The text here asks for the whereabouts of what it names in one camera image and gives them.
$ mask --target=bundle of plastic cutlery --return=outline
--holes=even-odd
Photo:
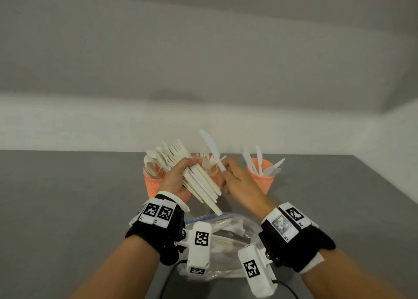
[[[162,147],[157,147],[155,150],[148,150],[146,153],[166,172],[174,167],[182,158],[192,157],[180,139],[177,139],[171,144],[163,141]],[[196,164],[188,167],[183,173],[183,185],[200,202],[205,202],[217,215],[222,214],[221,209],[216,205],[218,196],[221,195],[221,190],[202,166]]]

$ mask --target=forearm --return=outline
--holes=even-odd
[[[316,299],[404,298],[341,250],[321,250],[320,253],[325,261],[301,275]]]
[[[160,255],[138,236],[125,239],[71,299],[144,298]]]

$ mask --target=ziplock bag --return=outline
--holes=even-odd
[[[242,215],[228,212],[222,215],[206,215],[186,221],[191,230],[197,221],[210,223],[212,238],[210,264],[204,275],[188,276],[185,265],[178,266],[180,275],[193,281],[209,281],[215,278],[245,278],[245,272],[238,259],[238,251],[248,244],[261,244],[259,224]],[[187,259],[189,249],[180,254],[180,260]]]

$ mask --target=white tag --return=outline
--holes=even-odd
[[[177,206],[177,203],[170,200],[163,200],[158,214],[154,219],[154,224],[166,229],[174,213],[175,206]]]
[[[290,218],[300,226],[301,229],[306,228],[312,224],[312,221],[306,217],[306,215],[293,207],[293,205],[291,205],[289,202],[281,204],[279,208],[286,212]]]
[[[147,206],[145,207],[144,211],[140,214],[138,221],[153,224],[154,218],[158,214],[158,210],[160,209],[163,200],[158,198],[151,198],[147,201]]]
[[[278,208],[274,208],[265,219],[271,223],[287,243],[299,233],[298,229],[295,228]]]
[[[129,222],[129,226],[133,226],[133,224],[138,220],[139,216],[141,215],[141,212],[144,211],[144,208],[147,205],[147,203],[148,201],[142,205],[141,210],[139,210],[136,216],[134,216],[133,219]]]

